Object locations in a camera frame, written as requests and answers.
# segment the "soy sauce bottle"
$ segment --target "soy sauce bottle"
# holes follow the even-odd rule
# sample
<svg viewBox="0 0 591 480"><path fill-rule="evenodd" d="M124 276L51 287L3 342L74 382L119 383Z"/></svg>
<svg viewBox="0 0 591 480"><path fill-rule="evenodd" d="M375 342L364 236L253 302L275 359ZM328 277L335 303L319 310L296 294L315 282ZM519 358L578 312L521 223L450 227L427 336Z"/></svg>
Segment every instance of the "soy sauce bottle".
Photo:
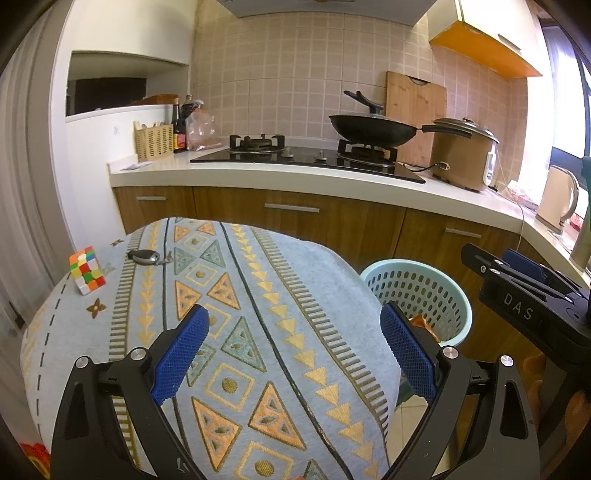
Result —
<svg viewBox="0 0 591 480"><path fill-rule="evenodd" d="M187 149L187 128L179 115L178 98L175 98L173 103L173 145L175 153L181 153Z"/></svg>

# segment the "wooden cabinet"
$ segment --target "wooden cabinet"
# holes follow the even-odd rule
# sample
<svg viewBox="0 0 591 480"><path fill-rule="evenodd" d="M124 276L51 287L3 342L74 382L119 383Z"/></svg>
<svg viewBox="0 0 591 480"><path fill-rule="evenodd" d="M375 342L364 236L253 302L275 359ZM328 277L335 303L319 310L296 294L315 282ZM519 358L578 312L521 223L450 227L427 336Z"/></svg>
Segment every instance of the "wooden cabinet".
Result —
<svg viewBox="0 0 591 480"><path fill-rule="evenodd" d="M405 209L305 193L195 187L197 217L244 223L316 242L355 270L392 258Z"/></svg>
<svg viewBox="0 0 591 480"><path fill-rule="evenodd" d="M192 187L116 187L113 191L125 233L161 218L195 218Z"/></svg>
<svg viewBox="0 0 591 480"><path fill-rule="evenodd" d="M466 243L473 243L500 257L506 249L517 247L518 238L515 233L479 223L407 209L395 257L430 264L453 278L466 293L472 307L472 328L459 350L468 358L488 362L496 361L500 355L511 356L527 389L539 376L525 372L523 360L540 351L506 320L479 301L482 279L464 267L460 259L460 252ZM536 262L542 260L523 240L519 251ZM467 398L462 408L456 425L459 445L466 436L476 400L476 397Z"/></svg>
<svg viewBox="0 0 591 480"><path fill-rule="evenodd" d="M434 45L506 79L541 76L537 32L526 0L437 0L428 21Z"/></svg>

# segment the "orange object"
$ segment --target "orange object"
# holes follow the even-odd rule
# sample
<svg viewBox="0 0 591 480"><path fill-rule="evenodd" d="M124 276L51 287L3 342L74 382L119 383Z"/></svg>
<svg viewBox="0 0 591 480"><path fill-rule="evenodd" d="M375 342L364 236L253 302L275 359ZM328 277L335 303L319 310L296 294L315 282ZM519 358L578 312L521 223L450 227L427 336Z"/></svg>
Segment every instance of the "orange object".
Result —
<svg viewBox="0 0 591 480"><path fill-rule="evenodd" d="M431 335L433 335L433 338L435 338L435 341L437 343L440 342L439 337L437 335L435 335L435 332L431 329L431 327L427 323L425 317L423 315L421 315L420 313L418 315L414 316L413 319L410 321L410 323L412 323L415 327L424 328Z"/></svg>
<svg viewBox="0 0 591 480"><path fill-rule="evenodd" d="M541 77L532 65L518 53L505 47L497 39L456 21L431 40L433 45L441 45L471 58L503 78L509 80L523 77Z"/></svg>

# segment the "cabinet drawer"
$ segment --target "cabinet drawer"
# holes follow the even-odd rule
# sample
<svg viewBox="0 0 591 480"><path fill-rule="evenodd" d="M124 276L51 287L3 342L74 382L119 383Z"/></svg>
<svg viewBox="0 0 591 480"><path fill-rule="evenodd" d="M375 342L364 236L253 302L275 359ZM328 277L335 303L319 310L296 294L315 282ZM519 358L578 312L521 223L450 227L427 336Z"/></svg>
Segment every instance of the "cabinet drawer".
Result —
<svg viewBox="0 0 591 480"><path fill-rule="evenodd" d="M195 218L192 187L116 187L113 191L125 233L166 217Z"/></svg>

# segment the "beige wall tile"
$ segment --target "beige wall tile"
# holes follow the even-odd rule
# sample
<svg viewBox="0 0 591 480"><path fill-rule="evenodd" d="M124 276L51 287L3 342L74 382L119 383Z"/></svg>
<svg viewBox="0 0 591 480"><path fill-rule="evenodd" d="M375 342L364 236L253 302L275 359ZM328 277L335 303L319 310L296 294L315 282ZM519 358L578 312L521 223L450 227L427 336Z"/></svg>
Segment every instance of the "beige wall tile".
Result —
<svg viewBox="0 0 591 480"><path fill-rule="evenodd" d="M367 111L343 90L385 102L386 72L404 73L445 86L447 115L490 128L501 141L504 170L518 172L527 83L507 82L451 50L431 47L427 34L426 16L414 27L309 12L237 19L215 0L203 0L191 91L216 112L223 135L268 129L336 139L330 115Z"/></svg>

